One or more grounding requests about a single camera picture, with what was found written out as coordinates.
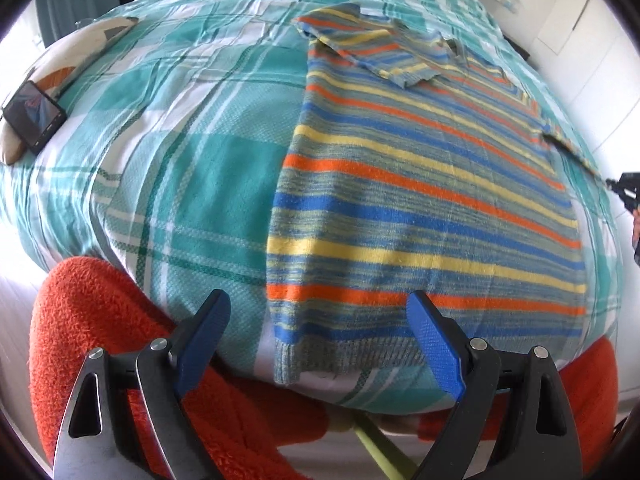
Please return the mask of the person's right hand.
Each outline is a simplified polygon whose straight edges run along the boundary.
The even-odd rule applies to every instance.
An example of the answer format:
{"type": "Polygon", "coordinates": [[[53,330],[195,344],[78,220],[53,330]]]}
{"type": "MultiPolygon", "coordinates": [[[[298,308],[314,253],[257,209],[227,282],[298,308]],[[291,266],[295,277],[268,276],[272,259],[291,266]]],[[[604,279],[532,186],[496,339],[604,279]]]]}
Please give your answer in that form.
{"type": "Polygon", "coordinates": [[[631,245],[634,249],[638,247],[640,242],[640,208],[638,207],[632,214],[634,223],[632,224],[631,245]]]}

